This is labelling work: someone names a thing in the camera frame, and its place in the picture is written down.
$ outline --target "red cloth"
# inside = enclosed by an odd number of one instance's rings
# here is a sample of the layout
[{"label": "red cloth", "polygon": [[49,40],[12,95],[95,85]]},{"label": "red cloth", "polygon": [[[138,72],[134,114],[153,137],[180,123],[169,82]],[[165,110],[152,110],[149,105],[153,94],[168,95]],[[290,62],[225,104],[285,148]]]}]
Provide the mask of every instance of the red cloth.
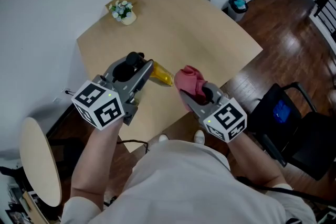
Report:
[{"label": "red cloth", "polygon": [[[176,73],[174,84],[178,90],[184,90],[194,97],[194,100],[203,104],[206,102],[206,97],[202,91],[203,85],[206,83],[201,72],[192,66],[185,66]],[[189,106],[184,103],[185,108],[191,111]]]}]

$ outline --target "person's right arm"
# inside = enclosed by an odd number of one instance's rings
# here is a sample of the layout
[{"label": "person's right arm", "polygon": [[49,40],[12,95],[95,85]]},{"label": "person's right arm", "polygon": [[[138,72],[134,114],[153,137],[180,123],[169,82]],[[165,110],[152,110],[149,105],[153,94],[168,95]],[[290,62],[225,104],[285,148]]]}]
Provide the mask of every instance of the person's right arm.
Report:
[{"label": "person's right arm", "polygon": [[267,187],[286,184],[276,162],[245,133],[238,135],[227,145],[239,167],[253,183]]}]

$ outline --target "white cube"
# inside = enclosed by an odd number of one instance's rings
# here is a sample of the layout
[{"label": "white cube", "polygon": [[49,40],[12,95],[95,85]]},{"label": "white cube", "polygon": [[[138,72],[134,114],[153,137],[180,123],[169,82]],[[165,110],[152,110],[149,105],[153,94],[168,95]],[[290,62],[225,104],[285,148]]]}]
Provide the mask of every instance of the white cube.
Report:
[{"label": "white cube", "polygon": [[89,80],[71,100],[81,116],[100,130],[125,115],[118,93]]},{"label": "white cube", "polygon": [[247,115],[238,102],[231,98],[203,121],[208,133],[230,142],[247,126]]}]

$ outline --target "person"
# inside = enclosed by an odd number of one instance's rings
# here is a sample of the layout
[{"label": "person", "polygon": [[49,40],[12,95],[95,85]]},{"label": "person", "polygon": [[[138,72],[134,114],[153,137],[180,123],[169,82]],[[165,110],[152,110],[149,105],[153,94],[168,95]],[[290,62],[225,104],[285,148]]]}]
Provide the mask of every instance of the person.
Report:
[{"label": "person", "polygon": [[[136,164],[123,193],[102,211],[121,125],[119,120],[93,131],[72,175],[61,223],[316,223],[301,198],[262,194],[237,181],[226,157],[204,146],[202,131],[197,143],[161,136]],[[291,189],[275,161],[247,135],[228,147],[253,183]]]}]

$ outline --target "shirt sleeve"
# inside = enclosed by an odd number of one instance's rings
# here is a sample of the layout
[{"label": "shirt sleeve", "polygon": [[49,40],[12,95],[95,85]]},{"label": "shirt sleeve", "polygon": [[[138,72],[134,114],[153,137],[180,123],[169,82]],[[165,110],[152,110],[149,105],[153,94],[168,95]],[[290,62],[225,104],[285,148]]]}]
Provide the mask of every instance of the shirt sleeve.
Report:
[{"label": "shirt sleeve", "polygon": [[[273,188],[284,188],[292,190],[288,184],[278,184]],[[286,221],[291,218],[301,220],[302,224],[316,224],[316,218],[311,208],[302,200],[302,198],[275,191],[268,191],[266,195],[277,200],[285,209]]]},{"label": "shirt sleeve", "polygon": [[83,197],[72,197],[64,205],[61,224],[84,224],[101,213],[99,207]]}]

